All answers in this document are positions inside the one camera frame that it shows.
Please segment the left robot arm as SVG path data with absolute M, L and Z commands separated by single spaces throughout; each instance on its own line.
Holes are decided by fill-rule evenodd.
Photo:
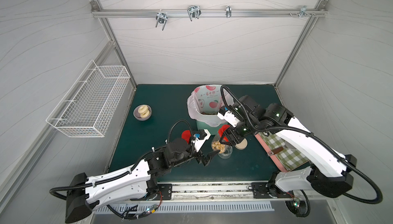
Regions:
M 99 208 L 131 199 L 163 198 L 157 179 L 192 160 L 209 165 L 218 151 L 201 151 L 211 134 L 208 130 L 188 129 L 180 138 L 167 138 L 166 144 L 140 156 L 128 167 L 98 176 L 76 175 L 69 186 L 55 187 L 49 193 L 66 202 L 65 222 L 78 222 Z

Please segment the beige lid glass peanut jar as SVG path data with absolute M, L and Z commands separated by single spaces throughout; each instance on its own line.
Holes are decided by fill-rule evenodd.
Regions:
M 223 147 L 223 148 L 220 150 L 218 156 L 219 156 L 220 158 L 222 158 L 222 159 L 228 159 L 228 158 L 231 157 L 232 152 L 233 152 L 233 149 L 232 149 L 231 146 L 225 146 L 225 147 Z

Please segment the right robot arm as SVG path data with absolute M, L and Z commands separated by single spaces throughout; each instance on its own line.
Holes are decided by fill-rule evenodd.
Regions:
M 344 155 L 332 149 L 308 131 L 287 108 L 273 103 L 263 109 L 249 96 L 238 99 L 225 85 L 220 87 L 220 92 L 222 95 L 228 93 L 235 101 L 230 105 L 224 99 L 224 106 L 218 113 L 218 117 L 230 125 L 224 129 L 220 143 L 236 146 L 248 135 L 269 133 L 284 139 L 311 162 L 304 170 L 274 173 L 263 187 L 263 193 L 277 198 L 279 194 L 293 190 L 315 190 L 325 197 L 337 198 L 343 195 L 371 205 L 383 201 L 383 194 L 378 185 L 356 168 L 357 160 L 354 156 Z M 366 199 L 349 194 L 354 181 L 352 172 L 374 189 L 375 198 Z

